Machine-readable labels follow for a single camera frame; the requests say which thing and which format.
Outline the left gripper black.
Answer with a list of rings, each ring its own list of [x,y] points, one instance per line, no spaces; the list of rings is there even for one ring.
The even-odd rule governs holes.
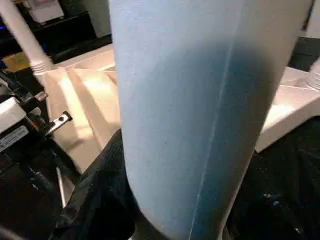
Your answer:
[[[64,111],[52,121],[45,121],[40,104],[47,97],[47,92],[42,90],[34,94],[6,72],[0,72],[0,153],[13,151],[29,157],[49,147],[61,172],[71,181],[78,181],[81,173],[52,137],[73,118]]]

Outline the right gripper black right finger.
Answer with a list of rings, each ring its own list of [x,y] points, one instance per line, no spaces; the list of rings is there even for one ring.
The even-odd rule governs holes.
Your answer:
[[[240,185],[226,227],[232,240],[318,240],[320,194],[304,170],[277,175],[255,152]]]

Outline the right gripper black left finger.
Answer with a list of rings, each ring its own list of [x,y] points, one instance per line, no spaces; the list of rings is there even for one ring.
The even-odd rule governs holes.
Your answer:
[[[55,240],[128,240],[135,231],[122,131],[118,129],[75,185],[53,229]]]

